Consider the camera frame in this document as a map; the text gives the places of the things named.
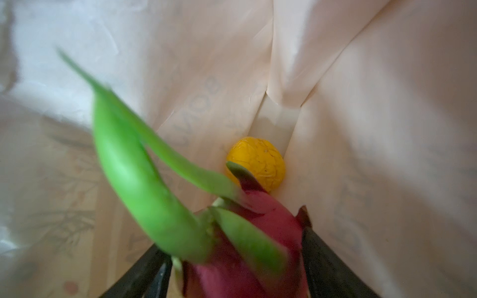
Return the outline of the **yellow lemon fruit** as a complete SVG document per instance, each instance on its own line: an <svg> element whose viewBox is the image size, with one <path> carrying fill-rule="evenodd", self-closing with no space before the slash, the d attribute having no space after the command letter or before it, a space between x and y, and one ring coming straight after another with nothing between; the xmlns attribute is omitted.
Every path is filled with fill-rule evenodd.
<svg viewBox="0 0 477 298"><path fill-rule="evenodd" d="M246 168L268 192L277 189L286 174L281 153L265 139L240 139L228 152L226 161Z"/></svg>

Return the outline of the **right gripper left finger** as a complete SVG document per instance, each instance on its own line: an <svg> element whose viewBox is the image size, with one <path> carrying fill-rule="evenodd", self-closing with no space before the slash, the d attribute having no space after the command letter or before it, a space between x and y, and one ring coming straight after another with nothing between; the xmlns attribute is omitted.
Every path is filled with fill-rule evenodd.
<svg viewBox="0 0 477 298"><path fill-rule="evenodd" d="M100 298L166 298L171 256L152 245Z"/></svg>

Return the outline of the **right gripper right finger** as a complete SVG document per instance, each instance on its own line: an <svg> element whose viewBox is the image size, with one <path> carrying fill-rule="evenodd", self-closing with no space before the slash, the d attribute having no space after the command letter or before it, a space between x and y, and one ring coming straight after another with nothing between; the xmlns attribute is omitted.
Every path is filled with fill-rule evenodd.
<svg viewBox="0 0 477 298"><path fill-rule="evenodd" d="M302 236L302 254L312 298L379 298L310 227Z"/></svg>

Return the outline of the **pink dragon fruit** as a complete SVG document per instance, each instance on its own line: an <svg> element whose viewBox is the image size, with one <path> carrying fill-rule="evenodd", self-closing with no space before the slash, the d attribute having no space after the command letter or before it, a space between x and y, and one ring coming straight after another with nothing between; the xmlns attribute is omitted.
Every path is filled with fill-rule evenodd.
<svg viewBox="0 0 477 298"><path fill-rule="evenodd" d="M59 56L92 89L94 146L109 184L142 230L171 256L184 298L308 297L305 209L293 215L241 165L226 165L238 179L234 183L190 162L111 88L65 52ZM162 179L152 153L215 201L190 211Z"/></svg>

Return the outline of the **cream floral tote bag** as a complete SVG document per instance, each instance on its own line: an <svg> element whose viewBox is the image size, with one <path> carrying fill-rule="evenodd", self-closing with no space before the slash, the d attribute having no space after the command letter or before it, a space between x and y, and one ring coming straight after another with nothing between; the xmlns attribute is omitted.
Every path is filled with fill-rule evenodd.
<svg viewBox="0 0 477 298"><path fill-rule="evenodd" d="M151 246L98 165L92 93L275 192L384 298L477 295L475 1L2 1L1 296L95 298Z"/></svg>

